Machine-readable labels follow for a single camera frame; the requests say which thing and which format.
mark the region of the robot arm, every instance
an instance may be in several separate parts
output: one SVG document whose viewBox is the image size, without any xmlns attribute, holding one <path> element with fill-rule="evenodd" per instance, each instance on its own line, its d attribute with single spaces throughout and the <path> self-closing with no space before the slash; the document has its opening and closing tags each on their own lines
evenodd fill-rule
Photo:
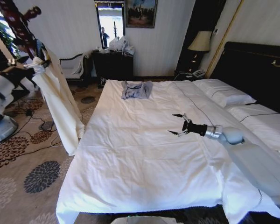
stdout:
<svg viewBox="0 0 280 224">
<path fill-rule="evenodd" d="M 186 114 L 173 116 L 184 118 L 185 121 L 182 132 L 169 132 L 178 136 L 194 132 L 218 140 L 249 182 L 271 197 L 280 208 L 280 164 L 270 152 L 252 144 L 237 128 L 196 125 Z"/>
<path fill-rule="evenodd" d="M 14 63 L 13 66 L 0 71 L 0 141 L 10 136 L 18 127 L 11 117 L 3 115 L 5 107 L 14 100 L 12 90 L 18 87 L 24 77 L 43 73 L 49 64 L 50 60 L 27 66 L 17 66 Z"/>
</svg>

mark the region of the headboard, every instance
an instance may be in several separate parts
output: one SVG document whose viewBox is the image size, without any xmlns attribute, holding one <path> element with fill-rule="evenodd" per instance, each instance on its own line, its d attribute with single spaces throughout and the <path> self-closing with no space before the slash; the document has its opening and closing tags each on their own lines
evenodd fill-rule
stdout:
<svg viewBox="0 0 280 224">
<path fill-rule="evenodd" d="M 227 42 L 210 78 L 280 113 L 280 46 Z"/>
</svg>

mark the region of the white pillow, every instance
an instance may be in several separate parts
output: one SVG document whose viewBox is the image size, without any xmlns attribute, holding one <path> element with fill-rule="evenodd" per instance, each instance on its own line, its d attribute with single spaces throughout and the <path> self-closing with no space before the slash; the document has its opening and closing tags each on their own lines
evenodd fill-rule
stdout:
<svg viewBox="0 0 280 224">
<path fill-rule="evenodd" d="M 218 79 L 202 79 L 196 80 L 193 83 L 221 107 L 253 104 L 256 102 L 248 94 Z"/>
<path fill-rule="evenodd" d="M 227 109 L 269 148 L 280 153 L 280 114 L 262 105 L 241 105 Z"/>
</svg>

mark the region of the carpet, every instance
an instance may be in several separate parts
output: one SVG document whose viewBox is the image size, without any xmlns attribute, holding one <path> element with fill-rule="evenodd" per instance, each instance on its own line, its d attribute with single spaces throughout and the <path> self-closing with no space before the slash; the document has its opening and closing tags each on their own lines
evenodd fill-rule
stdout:
<svg viewBox="0 0 280 224">
<path fill-rule="evenodd" d="M 102 90 L 96 84 L 70 89 L 87 124 Z M 19 128 L 0 143 L 0 224 L 57 224 L 58 193 L 73 156 L 59 146 L 58 132 L 40 91 L 12 103 L 5 114 L 13 117 Z M 128 215 L 80 213 L 75 223 L 109 224 Z M 174 217 L 185 224 L 228 223 L 221 205 L 137 215 Z M 254 222 L 248 214 L 241 223 Z"/>
</svg>

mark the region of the lampshade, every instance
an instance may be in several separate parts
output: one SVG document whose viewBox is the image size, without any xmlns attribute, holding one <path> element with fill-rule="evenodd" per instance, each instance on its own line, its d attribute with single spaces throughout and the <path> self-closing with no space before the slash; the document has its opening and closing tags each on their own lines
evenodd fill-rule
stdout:
<svg viewBox="0 0 280 224">
<path fill-rule="evenodd" d="M 210 50 L 211 31 L 199 31 L 194 41 L 188 47 L 194 51 L 209 51 Z"/>
</svg>

